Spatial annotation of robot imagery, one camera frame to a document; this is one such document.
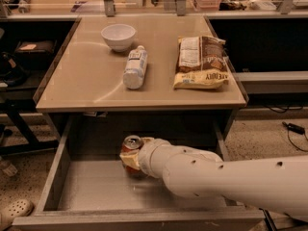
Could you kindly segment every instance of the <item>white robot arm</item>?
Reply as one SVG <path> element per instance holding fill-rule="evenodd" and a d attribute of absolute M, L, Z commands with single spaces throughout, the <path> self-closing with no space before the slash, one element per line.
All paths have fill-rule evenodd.
<path fill-rule="evenodd" d="M 143 141 L 140 150 L 121 153 L 123 163 L 162 178 L 176 195 L 220 195 L 308 221 L 308 156 L 224 162 L 213 152 Z"/>

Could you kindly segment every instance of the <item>brown snack bag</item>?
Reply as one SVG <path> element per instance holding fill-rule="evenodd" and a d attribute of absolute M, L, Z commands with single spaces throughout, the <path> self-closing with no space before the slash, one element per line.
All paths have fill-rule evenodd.
<path fill-rule="evenodd" d="M 175 89 L 217 89 L 228 79 L 224 40 L 213 37 L 179 39 Z"/>

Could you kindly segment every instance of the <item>drawer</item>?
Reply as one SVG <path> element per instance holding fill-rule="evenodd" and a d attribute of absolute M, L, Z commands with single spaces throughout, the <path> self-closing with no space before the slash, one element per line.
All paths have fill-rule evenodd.
<path fill-rule="evenodd" d="M 72 115 L 36 208 L 21 230 L 249 230 L 259 210 L 223 197 L 175 196 L 160 179 L 130 176 L 119 159 L 132 134 L 216 150 L 213 114 Z"/>

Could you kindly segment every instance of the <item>bowl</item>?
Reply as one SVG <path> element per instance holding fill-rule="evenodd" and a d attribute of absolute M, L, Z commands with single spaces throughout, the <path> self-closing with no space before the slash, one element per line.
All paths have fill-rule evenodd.
<path fill-rule="evenodd" d="M 113 24 L 101 32 L 107 45 L 116 52 L 126 51 L 132 45 L 135 34 L 135 28 L 126 24 Z"/>

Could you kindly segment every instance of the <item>cable connector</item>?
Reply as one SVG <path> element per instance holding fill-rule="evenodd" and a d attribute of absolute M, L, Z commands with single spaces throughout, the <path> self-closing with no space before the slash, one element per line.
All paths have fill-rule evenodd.
<path fill-rule="evenodd" d="M 282 122 L 282 124 L 289 130 L 289 131 L 293 131 L 297 134 L 303 135 L 305 133 L 305 129 L 303 127 L 297 126 L 295 124 L 292 123 L 286 123 L 286 122 Z"/>

